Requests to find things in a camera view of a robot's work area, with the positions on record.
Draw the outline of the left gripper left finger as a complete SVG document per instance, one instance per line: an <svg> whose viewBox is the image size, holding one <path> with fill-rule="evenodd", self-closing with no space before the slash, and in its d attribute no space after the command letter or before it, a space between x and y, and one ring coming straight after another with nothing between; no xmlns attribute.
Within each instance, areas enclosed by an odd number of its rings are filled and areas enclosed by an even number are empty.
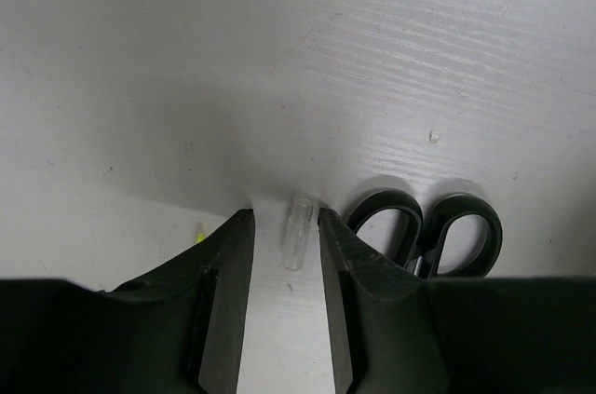
<svg viewBox="0 0 596 394"><path fill-rule="evenodd" d="M245 332L255 216L214 233L105 296L127 310L143 393L234 393Z"/></svg>

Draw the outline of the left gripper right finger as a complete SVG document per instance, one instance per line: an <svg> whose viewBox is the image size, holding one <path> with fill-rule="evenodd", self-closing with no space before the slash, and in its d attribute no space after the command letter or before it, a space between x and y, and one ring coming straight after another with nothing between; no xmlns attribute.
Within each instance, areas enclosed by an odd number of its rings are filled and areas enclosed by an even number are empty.
<svg viewBox="0 0 596 394"><path fill-rule="evenodd" d="M359 239L336 211L320 211L318 231L336 392L426 392L419 283Z"/></svg>

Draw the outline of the clear pen cap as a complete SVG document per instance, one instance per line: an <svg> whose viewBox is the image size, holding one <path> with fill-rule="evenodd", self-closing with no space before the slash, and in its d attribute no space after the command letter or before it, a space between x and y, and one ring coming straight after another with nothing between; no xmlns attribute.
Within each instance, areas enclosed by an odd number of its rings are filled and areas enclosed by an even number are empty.
<svg viewBox="0 0 596 394"><path fill-rule="evenodd" d="M281 263L288 270L303 267L314 208L308 197L297 197L291 204L281 247Z"/></svg>

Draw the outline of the thin yellow highlighter pen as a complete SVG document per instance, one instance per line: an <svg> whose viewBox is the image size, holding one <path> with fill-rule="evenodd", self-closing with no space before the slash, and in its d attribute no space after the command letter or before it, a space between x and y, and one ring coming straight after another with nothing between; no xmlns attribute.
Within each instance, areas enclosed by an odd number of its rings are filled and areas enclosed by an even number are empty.
<svg viewBox="0 0 596 394"><path fill-rule="evenodd" d="M197 223L196 224L196 244L202 242L206 238L203 224Z"/></svg>

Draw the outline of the black handled scissors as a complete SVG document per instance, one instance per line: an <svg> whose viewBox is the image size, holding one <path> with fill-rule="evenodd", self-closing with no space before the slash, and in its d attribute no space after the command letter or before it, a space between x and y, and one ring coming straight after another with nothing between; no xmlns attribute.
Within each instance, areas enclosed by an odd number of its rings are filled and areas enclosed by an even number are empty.
<svg viewBox="0 0 596 394"><path fill-rule="evenodd" d="M483 278L494 267L501 252L503 228L494 208L484 199L467 193L452 194L424 215L420 204L399 189L384 189L364 198L347 218L347 226L357 233L367 221L382 211L398 211L405 227L393 234L388 259L420 279ZM439 271L449 229L458 220L477 216L485 224L484 241L477 254L446 273Z"/></svg>

